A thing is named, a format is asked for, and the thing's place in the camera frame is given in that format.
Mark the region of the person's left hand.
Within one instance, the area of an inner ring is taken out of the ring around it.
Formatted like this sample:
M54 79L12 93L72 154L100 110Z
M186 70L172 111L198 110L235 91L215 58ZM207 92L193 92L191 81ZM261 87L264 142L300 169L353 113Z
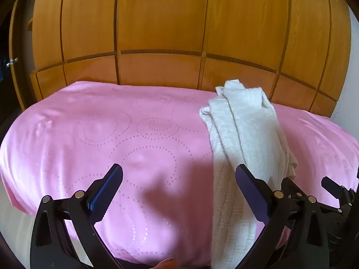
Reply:
M169 258L166 260L162 260L159 264L157 264L152 269L178 269L178 262L175 258Z

